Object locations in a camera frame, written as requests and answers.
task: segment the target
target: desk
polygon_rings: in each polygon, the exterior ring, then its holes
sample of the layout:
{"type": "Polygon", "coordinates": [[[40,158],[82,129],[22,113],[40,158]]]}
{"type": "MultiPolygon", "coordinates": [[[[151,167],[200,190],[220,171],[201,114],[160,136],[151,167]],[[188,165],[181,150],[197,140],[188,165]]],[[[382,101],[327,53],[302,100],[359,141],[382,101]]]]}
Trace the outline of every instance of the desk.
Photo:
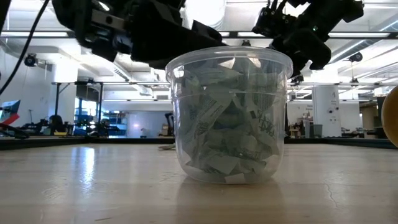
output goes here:
{"type": "Polygon", "coordinates": [[[1,224],[398,223],[398,152],[286,145],[263,185],[188,178],[158,145],[0,151],[1,224]]]}

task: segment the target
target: workbench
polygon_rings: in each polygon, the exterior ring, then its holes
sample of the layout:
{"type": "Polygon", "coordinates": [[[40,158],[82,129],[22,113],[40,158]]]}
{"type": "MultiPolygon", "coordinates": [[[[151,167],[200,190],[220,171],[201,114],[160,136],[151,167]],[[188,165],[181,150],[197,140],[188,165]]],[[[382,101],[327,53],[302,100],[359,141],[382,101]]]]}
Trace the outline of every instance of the workbench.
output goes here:
{"type": "Polygon", "coordinates": [[[0,151],[0,223],[398,223],[398,151],[285,145],[270,181],[192,180],[158,145],[0,151]]]}

